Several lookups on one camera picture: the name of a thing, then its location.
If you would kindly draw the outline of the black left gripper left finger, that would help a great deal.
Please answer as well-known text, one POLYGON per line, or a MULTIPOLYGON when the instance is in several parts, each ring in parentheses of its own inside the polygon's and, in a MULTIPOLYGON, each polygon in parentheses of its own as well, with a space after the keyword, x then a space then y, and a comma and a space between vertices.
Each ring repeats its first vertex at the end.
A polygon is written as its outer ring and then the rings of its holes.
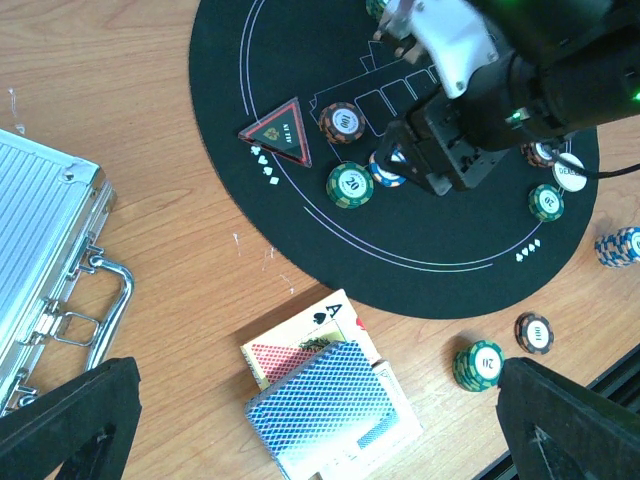
POLYGON ((1 477, 120 479, 142 406, 134 358, 114 358, 1 419, 1 477))

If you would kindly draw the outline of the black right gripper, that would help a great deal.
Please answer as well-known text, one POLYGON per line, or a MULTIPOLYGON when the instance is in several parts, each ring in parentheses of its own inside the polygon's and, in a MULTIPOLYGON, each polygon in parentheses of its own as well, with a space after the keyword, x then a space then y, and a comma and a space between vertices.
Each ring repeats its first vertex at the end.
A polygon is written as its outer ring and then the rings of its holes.
POLYGON ((473 145, 458 125, 441 89, 386 127, 375 161, 386 171, 416 181, 436 196, 476 188, 507 155, 473 145))

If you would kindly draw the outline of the blue chip seat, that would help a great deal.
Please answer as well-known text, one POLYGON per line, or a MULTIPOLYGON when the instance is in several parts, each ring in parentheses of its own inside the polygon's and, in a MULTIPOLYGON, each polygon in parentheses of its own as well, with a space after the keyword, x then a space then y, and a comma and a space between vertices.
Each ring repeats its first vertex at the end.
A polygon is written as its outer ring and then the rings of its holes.
MULTIPOLYGON (((397 149, 392 152, 391 161, 395 163, 405 163, 404 155, 397 149)), ((395 188, 403 185, 407 179, 403 176, 384 170, 376 161, 375 153, 369 156, 369 170, 375 181, 384 187, 395 188)))

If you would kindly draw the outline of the green chip seat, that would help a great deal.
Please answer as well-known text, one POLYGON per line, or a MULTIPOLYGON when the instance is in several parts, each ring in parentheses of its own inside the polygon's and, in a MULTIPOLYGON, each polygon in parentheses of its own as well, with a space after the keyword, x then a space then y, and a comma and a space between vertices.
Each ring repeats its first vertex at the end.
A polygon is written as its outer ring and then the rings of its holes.
POLYGON ((329 174, 326 193, 338 207, 355 209, 372 198, 374 181, 361 165, 355 162, 344 162, 329 174))
POLYGON ((541 222, 553 222, 564 213, 564 200, 560 192, 549 184, 541 184, 528 194, 531 214, 541 222))

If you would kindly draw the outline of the orange poker chip stack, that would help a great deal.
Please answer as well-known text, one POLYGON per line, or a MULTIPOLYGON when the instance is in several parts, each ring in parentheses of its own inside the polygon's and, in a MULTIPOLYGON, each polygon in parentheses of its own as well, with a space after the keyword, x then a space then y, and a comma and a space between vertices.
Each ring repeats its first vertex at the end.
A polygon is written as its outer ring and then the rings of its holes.
POLYGON ((533 312, 525 312, 517 318, 515 338, 525 352, 538 355, 549 353, 555 339, 549 321, 533 312))

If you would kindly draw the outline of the green poker chip stack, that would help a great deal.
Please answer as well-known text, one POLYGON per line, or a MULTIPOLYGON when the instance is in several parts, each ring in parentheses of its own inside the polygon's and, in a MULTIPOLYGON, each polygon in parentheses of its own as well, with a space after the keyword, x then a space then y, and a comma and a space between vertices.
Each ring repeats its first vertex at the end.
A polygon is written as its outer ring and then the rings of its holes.
POLYGON ((452 373, 461 388, 483 392, 498 384, 504 362, 504 353, 497 343, 480 340, 456 353, 452 373))

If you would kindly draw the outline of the orange chip seat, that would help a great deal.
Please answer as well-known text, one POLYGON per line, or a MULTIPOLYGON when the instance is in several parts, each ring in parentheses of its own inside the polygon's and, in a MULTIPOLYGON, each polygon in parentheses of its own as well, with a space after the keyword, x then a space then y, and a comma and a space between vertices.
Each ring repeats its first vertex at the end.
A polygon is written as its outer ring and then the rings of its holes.
POLYGON ((551 168, 555 160, 553 155, 540 142, 531 142, 520 147, 521 153, 528 164, 538 168, 551 168))

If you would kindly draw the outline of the blue poker chip stack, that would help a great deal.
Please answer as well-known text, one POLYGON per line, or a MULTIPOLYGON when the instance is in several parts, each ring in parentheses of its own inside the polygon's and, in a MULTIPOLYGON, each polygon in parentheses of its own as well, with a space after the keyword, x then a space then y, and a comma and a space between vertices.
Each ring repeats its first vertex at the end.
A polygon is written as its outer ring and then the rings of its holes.
POLYGON ((622 268, 639 262, 639 228, 625 227, 594 242, 599 262, 605 267, 622 268))

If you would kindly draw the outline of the blue backed card deck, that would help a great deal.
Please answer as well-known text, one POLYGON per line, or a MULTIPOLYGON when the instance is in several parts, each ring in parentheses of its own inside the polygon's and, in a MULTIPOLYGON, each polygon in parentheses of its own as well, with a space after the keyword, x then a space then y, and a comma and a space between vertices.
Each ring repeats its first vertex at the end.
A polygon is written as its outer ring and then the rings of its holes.
POLYGON ((290 463, 348 441, 365 447, 398 420, 355 341, 330 343, 251 399, 245 415, 269 452, 290 463))

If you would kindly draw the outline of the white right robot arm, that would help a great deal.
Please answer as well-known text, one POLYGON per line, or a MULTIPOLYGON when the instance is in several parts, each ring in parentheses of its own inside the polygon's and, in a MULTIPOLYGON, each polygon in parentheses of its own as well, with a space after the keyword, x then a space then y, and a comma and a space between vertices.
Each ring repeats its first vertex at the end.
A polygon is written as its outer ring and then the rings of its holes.
POLYGON ((440 86, 388 124, 374 159, 438 196, 477 187, 516 147, 639 112, 635 1, 392 1, 376 35, 428 57, 440 86))

